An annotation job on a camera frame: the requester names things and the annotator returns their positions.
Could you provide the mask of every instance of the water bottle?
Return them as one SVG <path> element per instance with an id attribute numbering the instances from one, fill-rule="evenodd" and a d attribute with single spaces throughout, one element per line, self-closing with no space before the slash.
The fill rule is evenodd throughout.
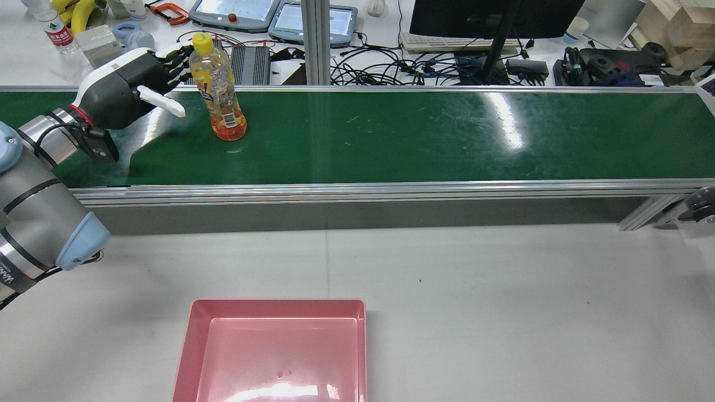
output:
<path id="1" fill-rule="evenodd" d="M 72 54 L 79 48 L 72 33 L 62 22 L 49 0 L 21 0 L 30 14 L 42 23 L 45 33 L 62 54 Z"/>
<path id="2" fill-rule="evenodd" d="M 194 52 L 189 57 L 189 68 L 206 101 L 211 127 L 220 139 L 235 141 L 246 134 L 248 124 L 238 105 L 228 56 L 214 47 L 211 36 L 205 32 L 195 34 L 192 42 Z"/>

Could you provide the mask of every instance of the pink tray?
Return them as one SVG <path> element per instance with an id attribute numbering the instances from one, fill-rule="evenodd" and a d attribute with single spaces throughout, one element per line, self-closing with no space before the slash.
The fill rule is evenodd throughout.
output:
<path id="1" fill-rule="evenodd" d="M 362 300 L 196 300 L 173 402 L 367 402 Z"/>

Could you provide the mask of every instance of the blue joint cap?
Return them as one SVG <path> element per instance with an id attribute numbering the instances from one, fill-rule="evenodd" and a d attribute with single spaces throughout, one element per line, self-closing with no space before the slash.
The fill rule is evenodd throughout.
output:
<path id="1" fill-rule="evenodd" d="M 112 29 L 112 33 L 121 43 L 124 43 L 134 32 L 141 30 L 142 26 L 139 25 L 138 22 L 124 21 L 115 25 L 114 29 Z"/>
<path id="2" fill-rule="evenodd" d="M 9 125 L 0 122 L 0 173 L 13 167 L 22 155 L 20 136 Z"/>
<path id="3" fill-rule="evenodd" d="M 103 249 L 108 242 L 109 231 L 94 216 L 94 212 L 90 212 L 77 225 L 54 264 L 69 271 L 87 261 Z"/>

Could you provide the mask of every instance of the green conveyor belt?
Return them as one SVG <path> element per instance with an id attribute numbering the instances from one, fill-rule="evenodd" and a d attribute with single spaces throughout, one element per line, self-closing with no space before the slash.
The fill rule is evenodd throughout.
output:
<path id="1" fill-rule="evenodd" d="M 115 165 L 77 154 L 68 187 L 715 177 L 715 118 L 695 94 L 245 92 L 249 129 L 217 139 L 196 92 L 113 132 Z M 0 92 L 18 127 L 70 92 Z"/>

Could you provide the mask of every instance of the power adapter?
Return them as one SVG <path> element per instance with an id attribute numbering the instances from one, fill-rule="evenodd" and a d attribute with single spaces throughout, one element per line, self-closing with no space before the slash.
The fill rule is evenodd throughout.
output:
<path id="1" fill-rule="evenodd" d="M 548 77 L 548 66 L 545 62 L 534 60 L 509 59 L 506 61 L 506 71 L 509 75 L 516 75 L 525 79 L 532 85 L 544 85 Z"/>

